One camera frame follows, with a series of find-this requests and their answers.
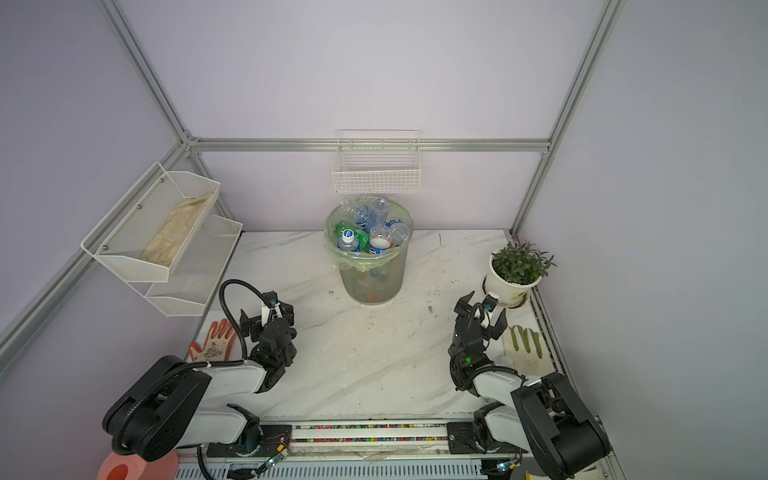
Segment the blue label water bottle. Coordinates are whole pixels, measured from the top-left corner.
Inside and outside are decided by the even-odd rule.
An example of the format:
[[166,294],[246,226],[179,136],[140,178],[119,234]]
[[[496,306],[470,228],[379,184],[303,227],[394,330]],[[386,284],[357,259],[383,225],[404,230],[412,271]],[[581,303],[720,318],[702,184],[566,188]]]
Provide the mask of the blue label water bottle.
[[405,243],[411,234],[410,227],[401,219],[393,218],[385,223],[388,230],[390,243],[393,246],[400,246]]

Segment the green soda bottle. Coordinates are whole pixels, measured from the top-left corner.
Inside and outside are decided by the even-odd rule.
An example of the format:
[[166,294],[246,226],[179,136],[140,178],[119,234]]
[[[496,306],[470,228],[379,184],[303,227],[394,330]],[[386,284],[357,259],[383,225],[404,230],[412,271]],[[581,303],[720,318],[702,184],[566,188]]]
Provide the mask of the green soda bottle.
[[340,250],[366,252],[369,248],[369,234],[356,224],[340,221],[334,227],[334,233]]

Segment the pepsi bottle blue cap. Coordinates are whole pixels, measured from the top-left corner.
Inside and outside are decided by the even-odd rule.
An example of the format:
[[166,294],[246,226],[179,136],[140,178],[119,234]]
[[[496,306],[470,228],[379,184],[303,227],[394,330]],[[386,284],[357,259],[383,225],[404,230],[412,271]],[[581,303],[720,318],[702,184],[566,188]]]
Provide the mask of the pepsi bottle blue cap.
[[392,244],[390,243],[388,230],[385,225],[378,225],[371,230],[369,234],[370,254],[379,255],[391,247]]

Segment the clear bottle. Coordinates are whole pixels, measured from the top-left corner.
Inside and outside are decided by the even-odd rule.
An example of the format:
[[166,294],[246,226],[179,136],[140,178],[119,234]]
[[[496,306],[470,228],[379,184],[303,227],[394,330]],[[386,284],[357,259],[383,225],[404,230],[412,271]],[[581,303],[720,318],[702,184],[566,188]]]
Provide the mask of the clear bottle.
[[386,224],[389,217],[389,201],[384,197],[374,198],[368,206],[367,228],[372,230]]

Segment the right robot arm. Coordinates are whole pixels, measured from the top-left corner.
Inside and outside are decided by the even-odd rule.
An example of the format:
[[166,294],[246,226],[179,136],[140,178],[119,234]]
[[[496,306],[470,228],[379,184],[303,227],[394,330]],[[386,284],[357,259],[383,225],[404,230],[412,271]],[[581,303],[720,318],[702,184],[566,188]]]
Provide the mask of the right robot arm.
[[447,424],[449,451],[510,454],[500,471],[512,470],[529,453],[551,479],[573,478],[608,456],[607,434],[563,374],[526,376],[487,356],[490,342],[508,326],[506,314],[492,322],[497,298],[488,294],[472,303],[472,297],[460,297],[454,307],[449,373],[457,391],[488,404],[468,422]]

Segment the grey bin with green liner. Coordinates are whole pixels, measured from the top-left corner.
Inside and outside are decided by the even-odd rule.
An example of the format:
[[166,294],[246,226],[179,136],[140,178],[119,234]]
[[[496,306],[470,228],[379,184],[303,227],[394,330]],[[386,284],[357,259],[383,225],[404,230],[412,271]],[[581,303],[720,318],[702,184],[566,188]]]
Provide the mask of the grey bin with green liner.
[[331,211],[324,246],[351,298],[377,305],[399,293],[413,232],[411,212],[392,198],[358,196]]

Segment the orange work glove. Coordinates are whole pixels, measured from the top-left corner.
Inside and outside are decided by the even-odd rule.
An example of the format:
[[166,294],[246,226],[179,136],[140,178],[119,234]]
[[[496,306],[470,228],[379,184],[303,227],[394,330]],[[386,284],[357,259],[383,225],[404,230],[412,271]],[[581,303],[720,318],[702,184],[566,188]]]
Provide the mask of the orange work glove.
[[214,321],[202,343],[192,342],[189,345],[189,361],[228,361],[236,339],[235,330],[227,319]]

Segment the white green work glove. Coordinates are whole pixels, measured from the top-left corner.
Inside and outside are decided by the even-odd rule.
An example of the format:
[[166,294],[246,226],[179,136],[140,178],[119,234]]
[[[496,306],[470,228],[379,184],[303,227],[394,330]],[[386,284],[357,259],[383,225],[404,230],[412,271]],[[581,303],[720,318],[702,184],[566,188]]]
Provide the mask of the white green work glove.
[[543,377],[555,371],[549,349],[538,331],[521,325],[509,327],[502,335],[504,360],[526,377]]

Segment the potted green plant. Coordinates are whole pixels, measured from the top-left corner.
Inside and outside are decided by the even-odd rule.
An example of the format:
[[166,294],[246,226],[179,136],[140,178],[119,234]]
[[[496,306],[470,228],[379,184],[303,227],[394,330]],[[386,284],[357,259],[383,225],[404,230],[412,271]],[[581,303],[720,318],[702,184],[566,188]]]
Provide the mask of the potted green plant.
[[554,255],[531,242],[508,242],[491,253],[483,288],[499,305],[517,308],[555,266]]

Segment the beige cloth in shelf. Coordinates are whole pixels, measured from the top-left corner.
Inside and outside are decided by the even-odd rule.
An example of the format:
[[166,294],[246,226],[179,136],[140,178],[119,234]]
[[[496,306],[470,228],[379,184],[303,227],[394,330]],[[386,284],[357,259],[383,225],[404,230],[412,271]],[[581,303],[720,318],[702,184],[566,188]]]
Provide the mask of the beige cloth in shelf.
[[140,259],[170,267],[210,198],[211,194],[188,198],[174,207],[161,229],[142,251]]

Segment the white two-tier mesh shelf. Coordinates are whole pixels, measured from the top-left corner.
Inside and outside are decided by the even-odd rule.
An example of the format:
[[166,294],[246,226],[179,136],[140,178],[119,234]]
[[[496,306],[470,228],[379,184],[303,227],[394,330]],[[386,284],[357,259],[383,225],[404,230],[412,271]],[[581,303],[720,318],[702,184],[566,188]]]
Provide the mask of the white two-tier mesh shelf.
[[215,212],[220,183],[152,165],[81,249],[167,317],[207,311],[242,232]]

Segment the pink watering can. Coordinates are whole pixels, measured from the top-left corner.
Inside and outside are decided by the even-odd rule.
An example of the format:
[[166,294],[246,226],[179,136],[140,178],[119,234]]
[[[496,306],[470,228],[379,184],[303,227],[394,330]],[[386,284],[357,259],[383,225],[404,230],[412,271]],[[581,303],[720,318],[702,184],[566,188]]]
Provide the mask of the pink watering can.
[[175,451],[159,460],[148,462],[138,455],[110,453],[100,466],[98,480],[171,480],[175,477],[179,458]]

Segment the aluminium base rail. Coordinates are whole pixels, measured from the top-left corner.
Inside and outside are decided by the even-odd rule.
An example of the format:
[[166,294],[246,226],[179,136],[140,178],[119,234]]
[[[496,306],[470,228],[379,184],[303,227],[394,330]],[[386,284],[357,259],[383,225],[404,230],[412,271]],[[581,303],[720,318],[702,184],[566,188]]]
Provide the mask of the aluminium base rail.
[[183,451],[178,479],[544,479],[525,448],[493,446],[473,421],[266,423],[250,457],[226,446]]

